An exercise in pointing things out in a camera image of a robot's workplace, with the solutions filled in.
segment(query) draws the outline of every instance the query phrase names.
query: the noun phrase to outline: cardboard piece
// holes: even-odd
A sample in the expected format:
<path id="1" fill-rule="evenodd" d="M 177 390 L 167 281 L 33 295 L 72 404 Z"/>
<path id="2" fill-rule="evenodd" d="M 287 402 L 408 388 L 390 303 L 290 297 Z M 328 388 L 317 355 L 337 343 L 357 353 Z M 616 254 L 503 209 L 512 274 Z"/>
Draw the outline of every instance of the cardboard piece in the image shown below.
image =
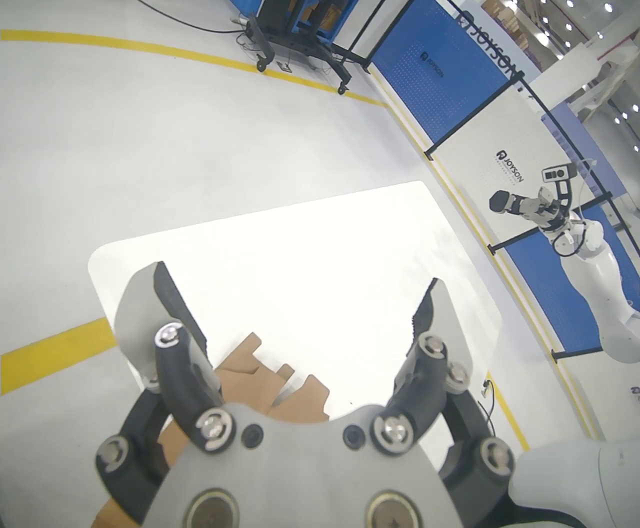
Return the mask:
<path id="1" fill-rule="evenodd" d="M 295 5 L 296 5 L 296 0 L 291 0 L 291 2 L 289 3 L 289 13 L 293 12 L 293 8 L 295 7 Z M 309 7 L 304 8 L 300 13 L 300 21 L 302 22 L 308 21 L 309 17 L 311 16 L 311 13 L 315 8 L 317 8 L 317 6 L 318 4 L 313 4 Z M 336 4 L 332 4 L 329 7 L 329 10 L 327 11 L 326 15 L 324 16 L 322 23 L 320 24 L 320 28 L 324 29 L 325 31 L 331 31 L 335 23 L 340 18 L 341 14 L 342 14 L 342 8 Z"/>
<path id="2" fill-rule="evenodd" d="M 275 399 L 294 369 L 285 364 L 278 372 L 263 365 L 253 353 L 262 344 L 251 333 L 238 345 L 216 369 L 222 384 L 222 394 L 228 403 L 244 403 L 252 409 L 277 420 L 299 424 L 326 422 L 324 404 L 329 397 L 327 389 L 315 376 L 309 376 L 302 387 L 294 391 L 280 404 Z M 187 436 L 175 422 L 171 422 L 160 434 L 159 442 L 169 466 L 175 464 L 187 445 Z M 125 514 L 113 499 L 99 511 L 92 528 L 136 528 L 137 523 Z"/>

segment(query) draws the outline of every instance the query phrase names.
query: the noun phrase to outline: white robot body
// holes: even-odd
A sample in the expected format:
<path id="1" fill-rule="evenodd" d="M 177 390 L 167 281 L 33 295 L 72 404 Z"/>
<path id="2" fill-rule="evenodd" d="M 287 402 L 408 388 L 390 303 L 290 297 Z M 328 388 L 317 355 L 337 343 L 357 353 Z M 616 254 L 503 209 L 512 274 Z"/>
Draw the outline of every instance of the white robot body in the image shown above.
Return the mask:
<path id="1" fill-rule="evenodd" d="M 520 456 L 509 496 L 519 506 L 566 513 L 587 528 L 637 528 L 639 474 L 637 440 L 563 440 Z"/>
<path id="2" fill-rule="evenodd" d="M 602 349 L 621 363 L 638 362 L 640 313 L 627 302 L 618 261 L 604 239 L 600 222 L 583 221 L 572 212 L 560 235 L 558 231 L 544 233 L 559 254 L 570 255 L 560 258 L 561 265 L 591 309 Z"/>

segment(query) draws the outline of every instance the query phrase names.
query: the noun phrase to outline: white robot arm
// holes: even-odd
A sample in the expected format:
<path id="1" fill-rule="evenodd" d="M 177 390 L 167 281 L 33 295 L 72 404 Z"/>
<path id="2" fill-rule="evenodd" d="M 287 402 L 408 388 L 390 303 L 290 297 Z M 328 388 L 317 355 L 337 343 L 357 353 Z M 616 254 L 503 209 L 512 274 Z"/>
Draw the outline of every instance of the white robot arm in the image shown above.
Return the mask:
<path id="1" fill-rule="evenodd" d="M 544 187 L 536 198 L 498 191 L 491 197 L 490 209 L 522 216 L 538 226 L 560 256 L 569 282 L 587 301 L 602 349 L 621 363 L 640 362 L 640 313 L 627 302 L 618 261 L 604 239 L 600 222 L 585 220 L 570 210 L 568 179 L 576 170 L 573 164 L 563 167 L 567 190 L 561 191 L 556 182 L 559 198 Z"/>
<path id="2" fill-rule="evenodd" d="M 637 527 L 639 476 L 640 440 L 565 440 L 532 449 L 518 458 L 509 498 L 523 518 L 531 510 L 550 512 L 548 520 L 509 526 Z"/>

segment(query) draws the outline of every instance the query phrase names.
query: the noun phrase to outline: white tabletop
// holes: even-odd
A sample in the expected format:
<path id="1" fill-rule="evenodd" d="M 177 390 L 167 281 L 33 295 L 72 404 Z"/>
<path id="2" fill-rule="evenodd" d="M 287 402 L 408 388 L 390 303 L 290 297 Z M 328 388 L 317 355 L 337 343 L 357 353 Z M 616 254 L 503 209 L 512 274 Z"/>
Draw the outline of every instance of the white tabletop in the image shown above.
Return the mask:
<path id="1" fill-rule="evenodd" d="M 157 260 L 205 333 L 214 365 L 255 332 L 265 364 L 288 363 L 295 380 L 314 374 L 329 388 L 331 418 L 386 403 L 433 277 L 458 313 L 475 388 L 500 330 L 497 307 L 421 182 L 103 246 L 89 272 L 112 326 L 127 281 Z"/>

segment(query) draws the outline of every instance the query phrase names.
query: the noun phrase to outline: gray metal plate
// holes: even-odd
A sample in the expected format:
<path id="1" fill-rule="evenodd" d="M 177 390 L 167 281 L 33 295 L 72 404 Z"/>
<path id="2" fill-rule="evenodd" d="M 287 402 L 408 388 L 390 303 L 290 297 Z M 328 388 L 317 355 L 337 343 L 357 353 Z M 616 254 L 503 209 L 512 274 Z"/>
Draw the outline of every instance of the gray metal plate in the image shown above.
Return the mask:
<path id="1" fill-rule="evenodd" d="M 321 424 L 280 422 L 243 404 L 224 409 L 236 421 L 233 443 L 219 454 L 204 454 L 189 444 L 166 476 L 143 528 L 182 527 L 193 500 L 210 489 L 234 498 L 239 528 L 365 527 L 369 504 L 388 491 L 415 505 L 421 528 L 462 528 L 438 473 L 418 445 L 399 457 L 385 456 L 373 446 L 369 426 L 382 407 L 364 406 Z M 240 436 L 253 423 L 262 426 L 264 439 L 249 450 Z M 359 451 L 342 440 L 350 424 L 365 431 Z M 411 524 L 398 519 L 391 526 L 414 528 Z"/>

